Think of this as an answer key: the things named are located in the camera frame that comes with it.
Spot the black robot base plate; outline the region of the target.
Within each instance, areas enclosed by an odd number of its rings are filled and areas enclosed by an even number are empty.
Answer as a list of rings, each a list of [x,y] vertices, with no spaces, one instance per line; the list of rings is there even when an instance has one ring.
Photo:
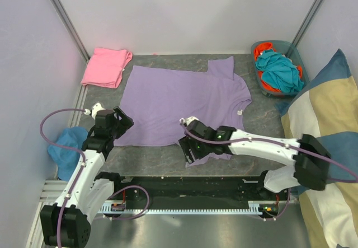
[[[249,202],[285,201],[288,191],[270,192],[258,187],[258,176],[111,178],[114,190],[137,185],[149,194],[149,210],[246,209]]]

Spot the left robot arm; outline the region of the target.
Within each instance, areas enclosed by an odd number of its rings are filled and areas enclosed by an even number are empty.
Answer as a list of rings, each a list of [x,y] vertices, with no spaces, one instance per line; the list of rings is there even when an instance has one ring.
[[[89,130],[81,148],[76,168],[65,189],[51,205],[40,212],[44,242],[56,247],[85,247],[91,233],[91,224],[107,198],[118,199],[123,186],[114,180],[98,179],[114,142],[134,124],[119,107],[105,109],[100,103],[83,113],[95,124]]]

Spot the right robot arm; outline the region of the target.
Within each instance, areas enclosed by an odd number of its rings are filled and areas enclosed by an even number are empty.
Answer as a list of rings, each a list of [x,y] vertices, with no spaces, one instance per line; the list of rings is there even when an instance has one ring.
[[[180,119],[185,136],[179,144],[192,164],[208,155],[246,155],[282,164],[265,171],[256,185],[257,195],[270,199],[282,190],[297,186],[322,191],[328,179],[331,155],[312,135],[300,139],[272,138],[228,126],[213,129],[196,117]]]

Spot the purple t shirt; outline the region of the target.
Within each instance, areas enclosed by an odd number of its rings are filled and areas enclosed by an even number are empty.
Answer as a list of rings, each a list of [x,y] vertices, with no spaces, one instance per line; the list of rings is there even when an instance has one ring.
[[[243,129],[243,112],[251,103],[244,79],[234,73],[234,58],[210,60],[206,72],[135,65],[120,101],[134,125],[117,147],[163,147],[184,136],[180,119],[197,117],[214,129]]]

